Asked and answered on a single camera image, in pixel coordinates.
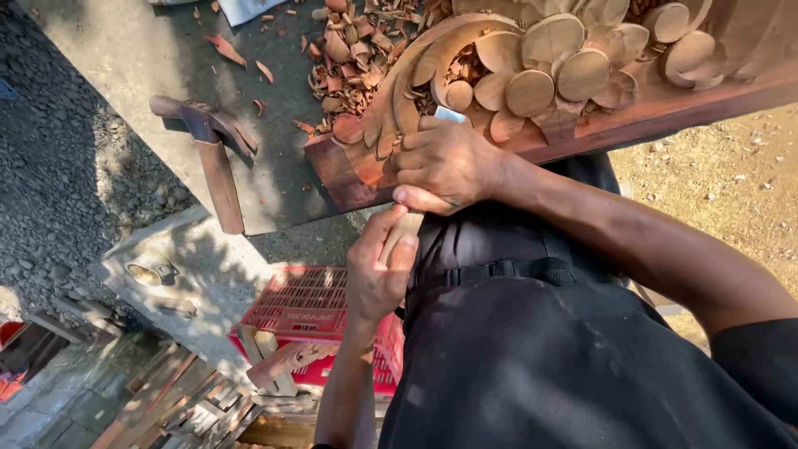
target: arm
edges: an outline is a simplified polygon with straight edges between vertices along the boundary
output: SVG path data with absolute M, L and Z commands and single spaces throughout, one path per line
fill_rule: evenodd
M 407 184 L 394 191 L 402 204 L 449 214 L 493 199 L 527 210 L 684 305 L 710 336 L 798 317 L 798 303 L 768 270 L 664 213 L 541 169 L 470 127 L 422 119 L 405 142 L 410 151 L 395 161 Z
M 346 253 L 346 328 L 324 387 L 314 444 L 337 449 L 373 446 L 373 337 L 380 320 L 405 297 L 418 238 L 403 236 L 397 242 L 390 269 L 377 258 L 390 229 L 406 213 L 402 205 L 375 213 Z

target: red plastic crate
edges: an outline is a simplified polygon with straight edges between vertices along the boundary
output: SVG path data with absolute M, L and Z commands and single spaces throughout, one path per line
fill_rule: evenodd
M 291 340 L 338 342 L 346 326 L 346 268 L 286 267 L 272 276 L 241 323 L 275 334 L 282 346 Z M 246 357 L 233 329 L 227 338 Z M 401 377 L 405 335 L 393 313 L 374 335 L 374 391 L 392 395 Z M 294 370 L 297 383 L 324 385 L 334 357 Z

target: gravel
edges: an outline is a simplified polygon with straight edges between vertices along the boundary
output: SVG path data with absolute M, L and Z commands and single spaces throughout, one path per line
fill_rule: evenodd
M 196 199 L 33 22 L 3 5 L 0 78 L 21 97 L 0 100 L 0 321 L 45 311 L 90 334 L 57 297 L 139 320 L 88 265 Z

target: black shirt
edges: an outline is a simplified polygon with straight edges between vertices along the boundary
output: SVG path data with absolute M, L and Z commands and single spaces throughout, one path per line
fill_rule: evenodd
M 798 320 L 713 358 L 632 292 L 495 277 L 408 310 L 380 448 L 798 447 Z

